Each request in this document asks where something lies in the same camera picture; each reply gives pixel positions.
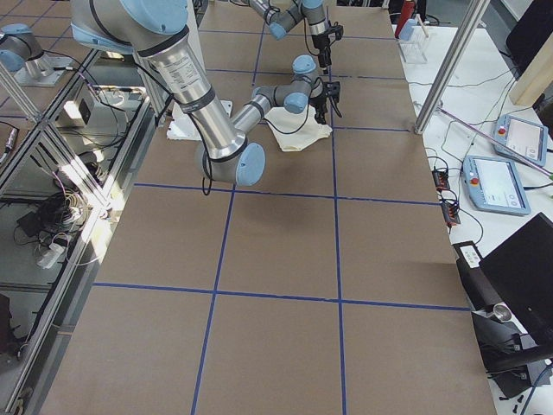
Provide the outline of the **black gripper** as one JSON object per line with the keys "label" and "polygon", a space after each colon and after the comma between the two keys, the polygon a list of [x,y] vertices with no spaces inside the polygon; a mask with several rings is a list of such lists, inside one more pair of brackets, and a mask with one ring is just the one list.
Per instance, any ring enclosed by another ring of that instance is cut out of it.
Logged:
{"label": "black gripper", "polygon": [[323,72],[327,72],[331,67],[330,36],[328,33],[322,33],[311,35],[311,39],[318,54],[320,68]]}
{"label": "black gripper", "polygon": [[313,94],[311,96],[311,105],[314,107],[316,112],[314,118],[317,124],[325,124],[327,122],[327,98],[328,95],[326,88],[322,88],[317,95]]}

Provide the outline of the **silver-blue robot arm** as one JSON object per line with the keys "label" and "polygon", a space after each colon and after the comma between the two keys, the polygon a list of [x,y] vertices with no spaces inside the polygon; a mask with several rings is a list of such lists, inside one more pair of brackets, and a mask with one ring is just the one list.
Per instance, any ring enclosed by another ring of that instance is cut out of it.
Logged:
{"label": "silver-blue robot arm", "polygon": [[315,120],[326,122],[328,88],[320,71],[331,64],[332,32],[321,1],[294,1],[280,10],[267,1],[249,1],[277,39],[299,22],[310,29],[318,57],[300,55],[293,61],[290,84],[262,86],[230,117],[188,44],[188,7],[184,1],[73,1],[74,39],[89,47],[120,54],[136,53],[165,81],[182,112],[193,121],[202,143],[196,153],[206,179],[251,186],[265,165],[264,149],[247,134],[274,107],[301,114],[309,106]]}
{"label": "silver-blue robot arm", "polygon": [[330,22],[322,1],[292,1],[285,10],[271,1],[245,0],[240,3],[255,10],[277,40],[283,39],[298,24],[304,23],[316,49],[315,53],[310,48],[308,51],[317,57],[322,72],[328,74],[332,66],[331,47],[342,38],[344,29],[339,23]]}

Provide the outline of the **distant third robot arm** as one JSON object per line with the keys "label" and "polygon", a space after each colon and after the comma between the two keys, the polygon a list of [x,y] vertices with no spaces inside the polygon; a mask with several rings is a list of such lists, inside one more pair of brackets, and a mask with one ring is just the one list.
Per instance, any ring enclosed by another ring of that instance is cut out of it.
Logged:
{"label": "distant third robot arm", "polygon": [[13,23],[1,28],[1,63],[22,86],[53,87],[73,59],[51,56],[28,25]]}

